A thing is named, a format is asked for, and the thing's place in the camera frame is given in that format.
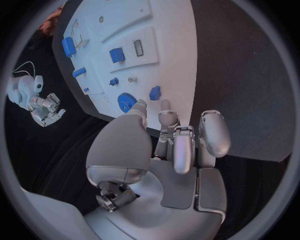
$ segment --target blue gear wheel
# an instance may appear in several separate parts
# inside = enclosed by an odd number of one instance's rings
[[[137,100],[131,94],[124,92],[120,94],[120,96],[117,98],[117,102],[119,104],[120,109],[124,113],[128,113],[132,106],[137,103]]]

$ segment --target blue knob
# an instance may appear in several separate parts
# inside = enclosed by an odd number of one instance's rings
[[[118,83],[119,83],[119,79],[115,77],[113,80],[110,80],[109,85],[114,86],[117,85]]]
[[[160,86],[153,87],[149,96],[150,96],[150,100],[152,101],[159,100],[161,97],[161,87]]]
[[[86,68],[83,67],[83,68],[78,69],[77,71],[74,71],[74,72],[72,73],[72,75],[73,75],[73,78],[76,78],[76,77],[78,77],[79,75],[84,74],[84,73],[86,73],[86,72],[87,72]]]
[[[137,100],[131,94],[124,92],[120,94],[120,96],[117,98],[117,102],[119,104],[120,109],[124,113],[128,113],[132,106],[137,103]]]
[[[122,62],[125,60],[122,48],[114,48],[109,51],[112,62],[115,64],[117,62]]]
[[[73,54],[76,53],[74,44],[73,44],[73,40],[70,36],[64,38],[62,41],[62,47],[64,50],[65,55],[70,58]]]

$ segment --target person's hair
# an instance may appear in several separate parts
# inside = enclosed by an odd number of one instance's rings
[[[29,40],[29,48],[32,50],[40,49],[45,45],[46,40],[49,38],[50,34],[54,32],[57,19],[50,19],[50,26],[46,29],[46,33],[42,29],[36,30],[31,39]]]

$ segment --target white mounting plate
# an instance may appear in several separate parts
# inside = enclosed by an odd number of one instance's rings
[[[189,125],[197,75],[197,34],[189,0],[83,0],[64,38],[71,37],[75,21],[79,27],[86,26],[82,31],[89,41],[77,47],[70,59],[76,70],[85,67],[86,73],[76,79],[83,92],[89,88],[84,94],[99,113],[114,118],[124,114],[118,96],[129,93],[146,101],[149,128],[161,129],[158,113],[164,99],[170,100],[181,124]],[[136,38],[141,40],[142,57],[134,56]],[[111,49],[122,46],[125,68],[112,63],[109,55]],[[137,81],[129,82],[130,76]],[[109,85],[114,78],[119,84]],[[149,94],[155,86],[160,86],[161,96],[151,101]]]

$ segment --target person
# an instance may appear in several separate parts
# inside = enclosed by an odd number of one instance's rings
[[[38,49],[45,44],[45,41],[50,36],[53,36],[55,27],[59,20],[59,16],[63,10],[65,4],[60,6],[56,11],[51,13],[45,21],[37,28],[36,32],[33,34],[32,38],[29,40],[30,49]]]

